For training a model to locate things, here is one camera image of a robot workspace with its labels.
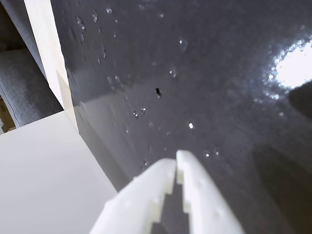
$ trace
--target gray wet surface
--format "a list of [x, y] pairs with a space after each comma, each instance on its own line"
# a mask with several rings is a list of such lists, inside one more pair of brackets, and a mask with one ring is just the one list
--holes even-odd
[[[116, 189], [186, 149], [246, 233], [312, 233], [311, 1], [51, 3], [79, 132]], [[153, 232], [188, 233], [181, 210], [176, 186]]]

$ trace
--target gray fabric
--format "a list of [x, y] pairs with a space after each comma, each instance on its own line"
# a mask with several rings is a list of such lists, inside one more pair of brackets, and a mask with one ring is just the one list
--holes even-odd
[[62, 111], [28, 49], [0, 53], [0, 95], [16, 127]]
[[0, 52], [22, 48], [26, 48], [26, 45], [0, 4]]
[[17, 28], [38, 67], [46, 78], [24, 0], [0, 0], [0, 2], [10, 16], [13, 24]]

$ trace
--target white wall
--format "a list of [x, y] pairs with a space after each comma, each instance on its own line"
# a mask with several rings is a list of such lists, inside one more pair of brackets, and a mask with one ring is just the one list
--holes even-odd
[[115, 194], [65, 112], [0, 136], [1, 234], [87, 234]]

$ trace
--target water droplet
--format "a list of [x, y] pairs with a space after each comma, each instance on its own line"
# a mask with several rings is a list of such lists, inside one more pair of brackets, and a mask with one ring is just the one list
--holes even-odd
[[171, 70], [169, 73], [170, 73], [170, 76], [172, 78], [176, 78], [176, 71], [175, 70]]
[[98, 15], [97, 15], [97, 12], [96, 12], [96, 11], [93, 11], [92, 17], [93, 17], [94, 23], [96, 23], [97, 20], [98, 20]]
[[133, 116], [138, 119], [138, 114], [136, 113], [136, 111], [133, 111]]
[[111, 8], [106, 8], [106, 12], [110, 15], [110, 14], [112, 14], [112, 9]]
[[141, 112], [142, 112], [142, 114], [146, 115], [146, 108], [142, 107]]
[[108, 81], [110, 84], [113, 83], [112, 78], [110, 78], [110, 77], [107, 77], [107, 81]]
[[83, 21], [80, 17], [77, 17], [77, 23], [80, 25], [81, 29], [84, 31], [86, 27], [83, 24]]
[[83, 33], [80, 34], [80, 39], [82, 42], [84, 42], [84, 34]]
[[162, 93], [161, 93], [160, 89], [159, 89], [159, 88], [156, 88], [156, 89], [155, 89], [155, 92], [156, 92], [158, 98], [161, 98]]
[[220, 154], [219, 149], [218, 149], [218, 148], [215, 148], [215, 149], [214, 149], [214, 155], [219, 156], [219, 154]]
[[103, 58], [106, 58], [105, 46], [103, 44], [102, 44], [102, 52], [103, 52]]
[[204, 156], [209, 157], [211, 155], [210, 150], [205, 150], [204, 151]]
[[186, 39], [180, 37], [180, 40], [179, 40], [179, 47], [180, 47], [180, 49], [181, 49], [182, 52], [184, 52], [184, 51], [186, 50], [186, 47], [187, 47], [187, 41], [186, 41]]
[[117, 83], [120, 83], [120, 79], [119, 79], [118, 76], [115, 76], [115, 80], [116, 80]]

